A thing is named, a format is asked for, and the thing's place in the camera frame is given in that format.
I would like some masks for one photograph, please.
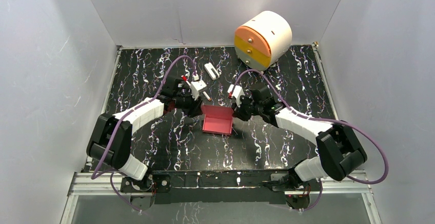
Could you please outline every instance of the purple hose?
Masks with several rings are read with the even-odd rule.
[[[174,67],[175,63],[176,63],[178,60],[180,60],[180,59],[182,59],[182,58],[184,58],[184,57],[187,58],[188,60],[192,61],[192,63],[193,63],[193,73],[196,74],[196,65],[195,65],[195,61],[194,61],[193,59],[191,59],[190,56],[182,55],[182,56],[177,57],[177,58],[176,58],[176,59],[171,63],[171,65],[169,66],[168,70],[166,71],[165,76],[163,77],[163,80],[162,80],[162,82],[160,83],[160,86],[159,86],[159,88],[157,89],[157,92],[155,93],[154,97],[152,97],[151,100],[149,100],[149,101],[147,101],[147,102],[144,102],[144,103],[142,103],[142,104],[140,104],[140,105],[134,107],[134,109],[131,109],[130,111],[128,111],[127,113],[125,113],[125,114],[124,114],[124,115],[123,115],[123,116],[118,120],[118,122],[117,122],[116,125],[115,125],[115,128],[113,129],[112,135],[110,136],[109,142],[107,143],[106,149],[104,150],[104,153],[103,153],[103,155],[101,156],[100,161],[98,162],[98,164],[97,164],[97,166],[96,166],[94,172],[92,173],[91,179],[96,179],[96,178],[100,177],[100,176],[104,173],[104,172],[101,172],[100,174],[97,174],[97,173],[98,173],[98,170],[99,170],[99,169],[101,168],[101,166],[103,165],[104,159],[106,159],[107,153],[109,153],[109,149],[110,149],[110,147],[112,146],[113,139],[115,138],[116,132],[118,131],[118,129],[119,129],[119,127],[120,127],[122,121],[125,119],[125,117],[127,117],[128,115],[130,115],[131,113],[133,113],[133,111],[139,109],[140,107],[142,107],[142,106],[144,106],[144,105],[146,105],[146,104],[149,104],[150,102],[154,101],[154,100],[157,98],[157,96],[160,94],[160,92],[161,92],[161,90],[162,90],[162,88],[163,88],[163,85],[165,84],[166,78],[168,77],[168,74],[169,74],[169,72],[171,71],[172,67]]]
[[[259,75],[261,75],[261,77],[267,82],[267,84],[269,84],[269,86],[272,88],[273,92],[277,95],[277,97],[283,102],[283,104],[296,116],[304,118],[304,119],[308,119],[308,120],[316,120],[316,121],[325,121],[328,123],[334,123],[334,124],[339,124],[339,125],[345,125],[348,126],[356,131],[358,131],[359,133],[361,133],[364,137],[366,137],[370,142],[372,142],[372,144],[374,146],[376,146],[376,148],[378,149],[379,153],[382,156],[382,160],[384,161],[384,174],[381,176],[381,178],[377,179],[377,180],[373,180],[373,181],[369,181],[369,180],[360,180],[360,179],[356,179],[352,176],[347,176],[349,179],[354,180],[356,182],[359,183],[363,183],[363,184],[368,184],[368,185],[374,185],[374,184],[378,184],[381,183],[385,180],[385,178],[388,175],[388,171],[389,171],[389,165],[388,165],[388,160],[387,160],[387,156],[385,155],[384,150],[382,150],[381,146],[379,146],[379,144],[367,133],[365,133],[364,131],[362,131],[361,129],[359,129],[358,127],[349,124],[345,121],[341,121],[341,120],[334,120],[334,119],[325,119],[325,118],[315,118],[315,117],[310,117],[304,114],[301,114],[299,112],[297,112],[292,106],[288,105],[288,103],[283,99],[283,97],[281,97],[281,95],[278,93],[278,91],[276,91],[275,87],[272,85],[272,83],[270,83],[270,81],[267,79],[267,77],[262,74],[260,71],[255,70],[255,69],[248,69],[243,71],[236,79],[235,79],[235,83],[234,86],[230,92],[230,94],[233,93],[235,87],[237,86],[237,84],[240,82],[240,79],[242,78],[242,76],[248,72],[255,72],[258,73]]]

